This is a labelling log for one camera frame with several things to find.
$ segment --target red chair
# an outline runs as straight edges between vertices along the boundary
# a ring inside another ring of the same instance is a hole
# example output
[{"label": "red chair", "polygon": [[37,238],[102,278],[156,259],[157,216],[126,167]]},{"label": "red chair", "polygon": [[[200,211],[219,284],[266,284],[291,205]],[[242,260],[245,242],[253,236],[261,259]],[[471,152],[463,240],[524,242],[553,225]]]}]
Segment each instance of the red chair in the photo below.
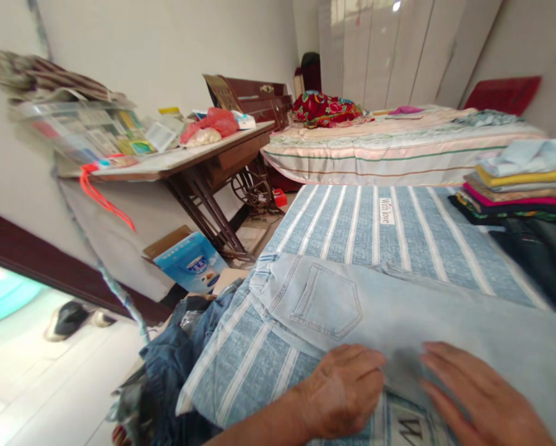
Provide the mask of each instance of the red chair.
[{"label": "red chair", "polygon": [[521,116],[536,96],[542,76],[512,77],[480,81],[466,101],[464,109],[490,108],[498,112]]}]

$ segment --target red floral blanket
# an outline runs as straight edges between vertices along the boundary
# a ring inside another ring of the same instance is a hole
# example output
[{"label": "red floral blanket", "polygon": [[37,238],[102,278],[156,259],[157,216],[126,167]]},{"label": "red floral blanket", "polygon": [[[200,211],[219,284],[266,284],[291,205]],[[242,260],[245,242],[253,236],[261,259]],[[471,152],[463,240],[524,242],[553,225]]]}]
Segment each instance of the red floral blanket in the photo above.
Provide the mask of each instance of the red floral blanket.
[{"label": "red floral blanket", "polygon": [[305,128],[336,127],[339,123],[352,121],[362,112],[353,101],[335,96],[326,96],[314,90],[307,90],[292,106],[294,118]]}]

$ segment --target bed sheet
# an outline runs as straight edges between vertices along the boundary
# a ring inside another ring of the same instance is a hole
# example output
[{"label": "bed sheet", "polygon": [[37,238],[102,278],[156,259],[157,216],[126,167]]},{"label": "bed sheet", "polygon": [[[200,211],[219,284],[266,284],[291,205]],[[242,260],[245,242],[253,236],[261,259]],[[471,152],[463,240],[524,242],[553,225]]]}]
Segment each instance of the bed sheet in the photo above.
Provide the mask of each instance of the bed sheet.
[{"label": "bed sheet", "polygon": [[479,155],[514,139],[546,134],[524,122],[471,127],[450,122],[475,109],[430,107],[413,116],[351,127],[289,128],[262,149],[281,174],[300,183],[349,185],[443,185],[461,183]]},{"label": "bed sheet", "polygon": [[[488,228],[470,225],[452,207],[447,196],[455,191],[452,187],[307,185],[264,253],[305,254],[355,265],[390,262],[421,276],[551,310],[544,296],[497,248]],[[246,298],[248,283],[249,278],[235,294],[178,402],[179,412],[195,407],[224,428],[278,398],[309,376],[318,363],[271,331],[271,324]],[[450,444],[449,432],[437,414],[388,389],[360,435],[333,443],[368,444],[378,439],[384,445],[407,444],[403,426],[396,425],[404,417],[425,427],[422,444]]]}]

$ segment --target door frame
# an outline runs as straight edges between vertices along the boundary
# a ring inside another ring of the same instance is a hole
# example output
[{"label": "door frame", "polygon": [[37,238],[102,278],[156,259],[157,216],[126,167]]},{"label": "door frame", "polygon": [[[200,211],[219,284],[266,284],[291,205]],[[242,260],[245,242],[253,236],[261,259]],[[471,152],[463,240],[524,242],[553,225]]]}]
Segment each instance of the door frame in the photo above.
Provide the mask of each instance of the door frame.
[{"label": "door frame", "polygon": [[[101,274],[42,238],[0,217],[0,266],[90,304],[130,317]],[[121,284],[150,326],[164,322],[172,309]]]}]

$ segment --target treadle wheel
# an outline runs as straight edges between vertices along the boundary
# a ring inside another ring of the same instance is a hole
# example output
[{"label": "treadle wheel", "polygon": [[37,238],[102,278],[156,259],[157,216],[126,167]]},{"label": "treadle wheel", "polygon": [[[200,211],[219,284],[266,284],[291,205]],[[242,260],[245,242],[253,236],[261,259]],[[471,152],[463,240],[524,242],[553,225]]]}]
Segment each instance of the treadle wheel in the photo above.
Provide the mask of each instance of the treadle wheel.
[{"label": "treadle wheel", "polygon": [[265,212],[272,191],[267,181],[257,173],[249,170],[239,172],[233,176],[230,186],[237,198],[247,204],[252,211],[258,214]]}]

